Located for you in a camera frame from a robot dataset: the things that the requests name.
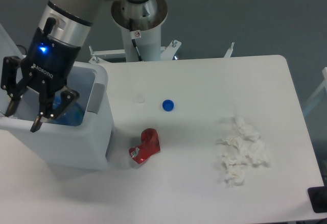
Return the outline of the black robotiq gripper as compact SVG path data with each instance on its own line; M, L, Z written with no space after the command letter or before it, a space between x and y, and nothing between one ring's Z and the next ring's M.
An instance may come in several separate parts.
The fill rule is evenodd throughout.
M30 129L32 133L37 132L48 120L61 117L80 97L77 91L66 86L67 76L80 49L44 36L43 31L37 28L27 56L22 61L18 56L4 57L1 89L10 98L5 116L12 116L16 112L28 86L39 93L39 112ZM22 79L17 83L19 68ZM61 89L61 102L54 108L55 93Z

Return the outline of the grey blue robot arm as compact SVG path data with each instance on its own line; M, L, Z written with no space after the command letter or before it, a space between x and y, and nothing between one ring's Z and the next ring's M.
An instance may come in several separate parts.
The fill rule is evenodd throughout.
M32 89L39 97L31 127L36 132L76 102L79 93L67 86L67 77L104 1L48 1L25 58L3 58L1 89L6 91L9 104L1 116L14 115L22 96ZM160 26L168 14L165 0L111 1L113 19L129 35Z

